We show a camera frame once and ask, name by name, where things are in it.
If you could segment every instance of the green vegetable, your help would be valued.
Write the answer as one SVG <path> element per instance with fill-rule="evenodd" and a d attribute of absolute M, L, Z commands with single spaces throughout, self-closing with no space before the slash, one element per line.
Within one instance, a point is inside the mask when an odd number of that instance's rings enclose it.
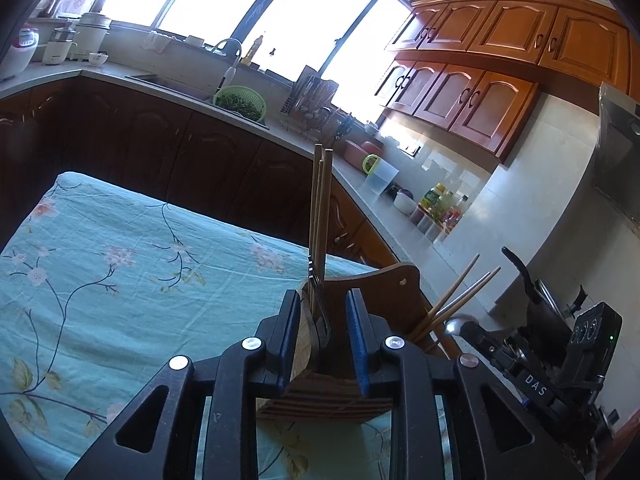
<path fill-rule="evenodd" d="M 242 117 L 252 121 L 260 120 L 262 112 L 253 103 L 246 101 L 240 96 L 233 94 L 222 94 L 216 100 L 216 105 L 231 112 L 237 112 Z"/>

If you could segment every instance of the green handle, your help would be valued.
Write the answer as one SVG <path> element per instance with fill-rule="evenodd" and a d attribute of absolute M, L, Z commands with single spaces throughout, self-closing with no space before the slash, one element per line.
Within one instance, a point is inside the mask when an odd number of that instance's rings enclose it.
<path fill-rule="evenodd" d="M 375 161 L 371 165 L 371 167 L 367 169 L 367 162 L 369 162 L 372 158 L 374 158 Z M 362 161 L 362 171 L 364 171 L 366 174 L 370 174 L 371 171 L 373 171 L 373 168 L 376 167 L 376 164 L 378 163 L 379 160 L 380 160 L 380 156 L 376 155 L 375 153 L 371 153 L 371 155 L 367 155 Z"/>

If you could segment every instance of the kitchen counter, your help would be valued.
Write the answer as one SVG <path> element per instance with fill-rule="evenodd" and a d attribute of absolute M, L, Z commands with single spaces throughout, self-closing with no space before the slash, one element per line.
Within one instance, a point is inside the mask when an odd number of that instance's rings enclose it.
<path fill-rule="evenodd" d="M 282 116 L 270 116 L 267 114 L 266 123 L 270 129 L 266 130 L 203 102 L 129 78 L 147 74 L 148 72 L 142 70 L 110 62 L 98 68 L 92 67 L 87 63 L 73 61 L 65 61 L 63 64 L 55 66 L 33 63 L 21 74 L 0 83 L 0 99 L 47 82 L 82 75 L 141 91 L 185 106 L 199 113 L 243 128 L 300 155 L 308 158 L 313 157 L 313 144 L 283 126 L 281 124 Z M 363 186 L 366 176 L 361 171 L 342 158 L 335 157 L 334 175 L 396 254 L 396 257 L 402 262 L 411 262 L 420 269 L 420 287 L 427 299 L 431 303 L 435 303 L 438 297 L 454 281 L 456 273 L 447 265 L 437 251 L 433 250 L 432 244 L 409 222 L 407 216 L 393 206 L 390 197 L 387 195 L 374 196 Z M 486 316 L 484 308 L 475 299 L 465 309 L 478 317 Z"/>

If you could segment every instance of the range hood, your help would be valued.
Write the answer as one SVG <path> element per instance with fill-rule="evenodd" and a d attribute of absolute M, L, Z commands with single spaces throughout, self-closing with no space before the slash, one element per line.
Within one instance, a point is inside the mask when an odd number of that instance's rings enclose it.
<path fill-rule="evenodd" d="M 640 234 L 640 104 L 604 83 L 600 87 L 594 186 Z"/>

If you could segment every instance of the small white bowl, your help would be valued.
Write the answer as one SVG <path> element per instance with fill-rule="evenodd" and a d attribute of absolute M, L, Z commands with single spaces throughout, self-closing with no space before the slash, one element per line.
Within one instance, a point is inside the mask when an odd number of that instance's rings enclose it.
<path fill-rule="evenodd" d="M 394 200 L 394 206 L 404 215 L 409 216 L 415 210 L 415 202 L 404 193 L 398 193 Z"/>
<path fill-rule="evenodd" d="M 184 40 L 184 42 L 193 46 L 204 46 L 204 40 L 197 36 L 187 36 L 187 39 Z"/>
<path fill-rule="evenodd" d="M 107 54 L 99 54 L 98 52 L 92 52 L 89 54 L 89 64 L 91 66 L 104 65 L 108 59 L 109 56 L 107 56 Z"/>

